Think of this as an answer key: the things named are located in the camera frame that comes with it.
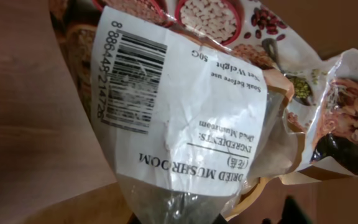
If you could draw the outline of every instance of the wooden table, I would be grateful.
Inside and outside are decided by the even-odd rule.
[[[0,0],[0,223],[112,182],[47,0]]]

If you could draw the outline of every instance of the food package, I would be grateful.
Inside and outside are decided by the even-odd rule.
[[[211,223],[261,177],[358,175],[357,50],[322,61],[259,1],[62,2],[60,47],[142,223]]]

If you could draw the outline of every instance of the bowl of white beans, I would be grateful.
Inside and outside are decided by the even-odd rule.
[[[228,0],[180,0],[177,22],[201,37],[221,45],[235,41],[241,32],[241,18]]]

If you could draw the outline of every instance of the product label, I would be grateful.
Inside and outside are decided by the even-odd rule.
[[[92,125],[118,174],[193,194],[240,191],[265,116],[261,69],[105,7],[91,74]]]

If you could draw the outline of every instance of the barcode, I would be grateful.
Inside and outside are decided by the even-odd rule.
[[[102,122],[142,134],[149,133],[167,46],[138,35],[122,34],[109,80]]]

